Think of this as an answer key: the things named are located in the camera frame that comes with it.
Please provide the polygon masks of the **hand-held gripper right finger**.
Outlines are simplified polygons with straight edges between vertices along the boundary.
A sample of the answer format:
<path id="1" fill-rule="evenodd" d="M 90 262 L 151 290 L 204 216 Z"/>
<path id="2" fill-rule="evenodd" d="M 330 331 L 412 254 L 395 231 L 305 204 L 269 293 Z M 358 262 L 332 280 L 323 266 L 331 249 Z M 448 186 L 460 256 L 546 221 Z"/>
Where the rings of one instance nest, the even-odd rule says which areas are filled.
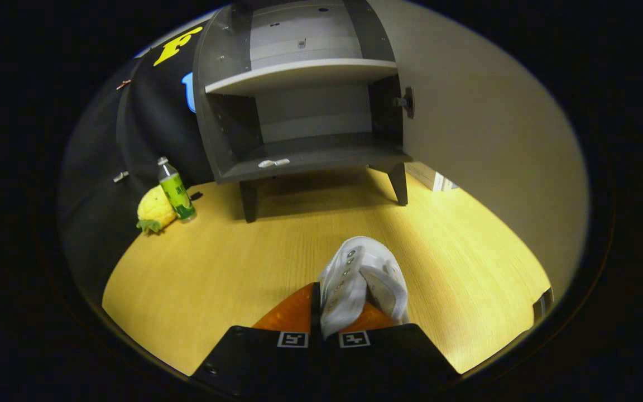
<path id="1" fill-rule="evenodd" d="M 330 394 L 431 394 L 461 377 L 418 325 L 394 325 L 371 304 L 329 337 L 326 357 Z"/>

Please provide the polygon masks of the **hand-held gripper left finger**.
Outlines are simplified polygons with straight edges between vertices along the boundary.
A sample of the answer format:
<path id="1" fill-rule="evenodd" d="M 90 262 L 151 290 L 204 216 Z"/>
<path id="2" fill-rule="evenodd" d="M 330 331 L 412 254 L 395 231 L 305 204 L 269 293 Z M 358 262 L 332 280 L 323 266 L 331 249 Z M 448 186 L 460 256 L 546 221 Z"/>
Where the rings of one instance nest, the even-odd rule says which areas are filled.
<path id="1" fill-rule="evenodd" d="M 222 394 L 306 394 L 324 346 L 320 285 L 302 298 L 299 331 L 232 326 L 191 378 Z"/>

